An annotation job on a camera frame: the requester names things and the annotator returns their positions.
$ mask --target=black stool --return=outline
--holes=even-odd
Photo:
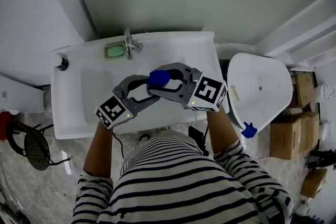
[[[6,135],[9,144],[16,153],[26,157],[35,169],[43,171],[47,169],[48,166],[61,164],[70,160],[70,158],[64,159],[57,163],[54,163],[50,159],[49,146],[43,134],[45,130],[53,127],[53,124],[38,130],[37,128],[40,125],[41,124],[38,124],[35,127],[30,127],[21,123],[20,121],[12,119],[7,124]],[[15,142],[13,133],[16,132],[14,130],[26,133],[24,148],[19,147]]]

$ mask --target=soap dish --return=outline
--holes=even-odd
[[[104,47],[105,60],[120,59],[125,56],[124,43],[108,44]]]

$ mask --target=sink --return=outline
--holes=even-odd
[[[213,43],[213,32],[162,32],[133,35],[143,42],[133,59],[105,60],[108,44],[123,42],[123,36],[95,40],[54,51],[69,60],[66,71],[52,69],[51,100],[57,139],[91,137],[98,119],[94,114],[102,97],[125,77],[149,73],[162,65],[181,62],[200,71],[222,76]],[[145,85],[131,91],[137,100],[148,97]],[[227,98],[223,106],[228,112]],[[114,128],[115,134],[143,131],[206,118],[202,111],[184,110],[181,104],[161,98],[129,122]]]
[[[292,99],[292,81],[286,66],[277,59],[239,53],[227,71],[231,112],[241,129],[252,123],[260,132]]]

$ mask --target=green soap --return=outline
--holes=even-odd
[[[116,45],[111,46],[107,49],[107,55],[110,58],[119,57],[124,55],[124,46],[122,45]]]

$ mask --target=floor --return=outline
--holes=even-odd
[[[22,115],[22,120],[30,126],[39,123],[47,126],[53,122],[50,88],[45,88],[45,106],[45,113],[25,114]],[[207,122],[201,120],[169,126],[169,128],[187,134],[189,126],[205,132]],[[157,135],[158,131],[150,130],[147,133]],[[126,157],[138,147],[141,134],[119,136],[124,145]],[[76,196],[77,181],[92,138],[57,140],[53,129],[46,131],[45,136],[53,161],[60,161],[68,156],[71,160],[58,166],[51,166],[42,172],[37,171],[26,158],[16,154],[7,141],[0,142],[0,188],[4,190],[7,200],[18,201],[17,207],[32,223],[68,223]],[[19,145],[23,145],[23,139],[23,135],[16,136]],[[212,156],[209,136],[206,142]],[[298,202],[301,185],[307,173],[304,156],[301,154],[292,161],[269,157],[269,126],[255,137],[242,142],[246,152],[285,187],[294,202]],[[118,141],[113,141],[111,177],[114,182],[120,177],[122,163],[120,144]]]

